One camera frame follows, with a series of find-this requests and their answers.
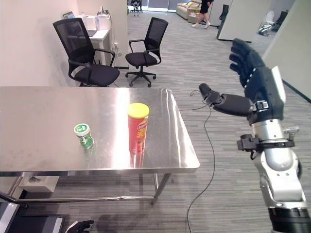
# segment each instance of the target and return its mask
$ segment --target chair seat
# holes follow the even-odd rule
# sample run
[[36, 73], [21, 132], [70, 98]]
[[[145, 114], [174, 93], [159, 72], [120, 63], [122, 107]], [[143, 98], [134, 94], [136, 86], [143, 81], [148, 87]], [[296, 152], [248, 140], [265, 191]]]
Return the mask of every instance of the chair seat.
[[135, 67], [152, 66], [152, 65], [157, 64], [156, 58], [149, 54], [146, 54], [146, 60], [147, 60], [147, 63], [146, 63], [143, 52], [129, 53], [125, 56], [125, 58], [129, 64]]
[[[92, 70], [92, 74], [88, 83], [97, 86], [108, 86], [112, 84], [120, 74], [118, 69], [109, 66], [92, 65], [90, 68]], [[76, 73], [74, 79], [79, 82], [86, 83], [87, 76], [88, 69], [84, 68]]]

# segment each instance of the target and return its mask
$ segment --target robotic arm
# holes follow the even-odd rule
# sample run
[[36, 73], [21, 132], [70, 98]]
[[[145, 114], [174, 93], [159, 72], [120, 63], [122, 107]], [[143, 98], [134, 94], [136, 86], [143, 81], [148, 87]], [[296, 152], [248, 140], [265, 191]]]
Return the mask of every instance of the robotic arm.
[[238, 149], [251, 152], [258, 169], [272, 232], [309, 233], [311, 219], [298, 177], [299, 160], [291, 149], [299, 129], [281, 126], [286, 97], [278, 67], [266, 67], [259, 54], [242, 40], [234, 39], [231, 51], [229, 58], [235, 63], [230, 68], [239, 74], [245, 97], [220, 95], [205, 83], [199, 86], [200, 92], [216, 111], [246, 117], [252, 127], [254, 136], [242, 135]]

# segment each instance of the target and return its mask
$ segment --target white wall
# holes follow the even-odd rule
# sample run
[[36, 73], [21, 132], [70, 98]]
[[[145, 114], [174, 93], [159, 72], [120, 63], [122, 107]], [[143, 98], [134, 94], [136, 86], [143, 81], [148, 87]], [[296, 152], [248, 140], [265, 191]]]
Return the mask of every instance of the white wall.
[[273, 21], [277, 21], [282, 11], [290, 11], [295, 0], [273, 0], [269, 11], [274, 11]]
[[127, 39], [127, 1], [126, 0], [77, 0], [79, 12], [86, 15], [95, 15], [100, 6], [108, 9], [112, 19], [112, 42], [119, 43], [122, 56], [116, 57], [114, 66], [128, 67], [125, 55], [128, 53]]
[[78, 14], [76, 0], [2, 0], [0, 10], [0, 86], [77, 85], [52, 25]]
[[233, 0], [219, 39], [253, 41], [272, 0]]
[[311, 1], [296, 0], [263, 55], [282, 78], [311, 99]]
[[209, 21], [213, 26], [218, 26], [221, 23], [219, 16], [223, 12], [223, 5], [229, 5], [230, 7], [231, 3], [232, 0], [216, 0], [212, 3]]

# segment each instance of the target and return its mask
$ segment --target pringles can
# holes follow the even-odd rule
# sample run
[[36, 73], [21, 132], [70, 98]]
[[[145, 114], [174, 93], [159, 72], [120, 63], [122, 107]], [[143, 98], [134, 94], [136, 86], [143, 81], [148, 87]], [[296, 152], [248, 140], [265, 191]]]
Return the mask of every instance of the pringles can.
[[149, 107], [143, 103], [132, 103], [127, 113], [130, 153], [142, 155], [145, 151]]

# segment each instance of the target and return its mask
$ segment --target floor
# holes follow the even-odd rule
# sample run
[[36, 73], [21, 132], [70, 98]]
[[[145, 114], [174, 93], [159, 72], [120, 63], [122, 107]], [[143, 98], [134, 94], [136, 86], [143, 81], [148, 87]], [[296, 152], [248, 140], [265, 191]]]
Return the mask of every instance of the floor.
[[[229, 69], [231, 42], [218, 41], [217, 29], [195, 29], [175, 13], [144, 12], [139, 17], [128, 16], [128, 38], [144, 38], [151, 17], [169, 22], [161, 44], [162, 63], [148, 67], [156, 73], [151, 88], [172, 89], [180, 109], [202, 106], [199, 95], [190, 97], [200, 83], [208, 83], [221, 93], [241, 94], [237, 74]], [[262, 55], [272, 40], [256, 35], [251, 44]], [[139, 43], [136, 50], [143, 50]], [[130, 78], [121, 70], [116, 84], [128, 87]], [[137, 80], [134, 87], [147, 88], [147, 82]], [[288, 87], [284, 111], [284, 126], [298, 125], [295, 152], [303, 165], [302, 185], [311, 203], [311, 106]], [[70, 204], [30, 205], [20, 214], [65, 215], [64, 228], [74, 221], [93, 219], [91, 233], [185, 233], [189, 232], [186, 212], [194, 197], [209, 182], [213, 154], [203, 128], [209, 109], [182, 111], [182, 117], [194, 145], [200, 168], [193, 174], [173, 174], [158, 203], [148, 202], [88, 202]], [[238, 151], [240, 135], [251, 133], [243, 117], [228, 116], [212, 111], [207, 130], [216, 156], [216, 171], [209, 189], [197, 199], [190, 211], [191, 230], [195, 233], [267, 233], [271, 223], [259, 189], [258, 172], [249, 154]], [[95, 194], [151, 194], [154, 187], [151, 175], [144, 175], [144, 189], [138, 176], [129, 177], [61, 177], [53, 197], [92, 196]]]

